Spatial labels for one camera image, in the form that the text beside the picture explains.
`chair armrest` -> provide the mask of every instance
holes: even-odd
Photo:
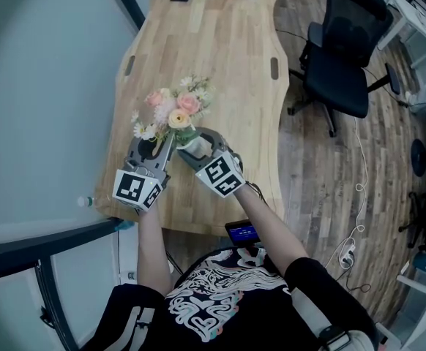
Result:
[[[307,29],[307,40],[314,45],[322,48],[324,33],[322,25],[317,22],[311,22]]]
[[[389,76],[389,84],[392,92],[396,95],[400,95],[400,83],[398,82],[398,76],[394,68],[386,63],[387,75]]]
[[[378,79],[371,86],[367,88],[367,92],[374,91],[380,87],[385,86],[387,83],[390,83],[390,88],[392,92],[396,95],[400,95],[400,84],[398,82],[397,73],[394,68],[391,67],[388,63],[386,63],[386,71],[387,74],[383,76],[381,79]]]

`electrical outlet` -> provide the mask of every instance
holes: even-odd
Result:
[[[354,253],[356,246],[354,244],[350,244],[343,246],[342,253],[340,254],[340,265],[344,267],[350,268],[354,264],[354,258],[350,255],[350,252]]]

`human arm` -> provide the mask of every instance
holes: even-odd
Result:
[[[140,212],[137,280],[138,284],[150,287],[163,296],[172,290],[171,274],[156,203],[147,212]]]
[[[294,260],[307,257],[302,243],[249,186],[240,187],[234,194],[254,225],[266,253],[280,274],[285,276],[286,269]]]

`smartphone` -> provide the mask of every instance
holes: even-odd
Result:
[[[233,241],[234,246],[247,247],[260,242],[255,228],[248,219],[242,221],[229,222],[225,225],[229,238]]]

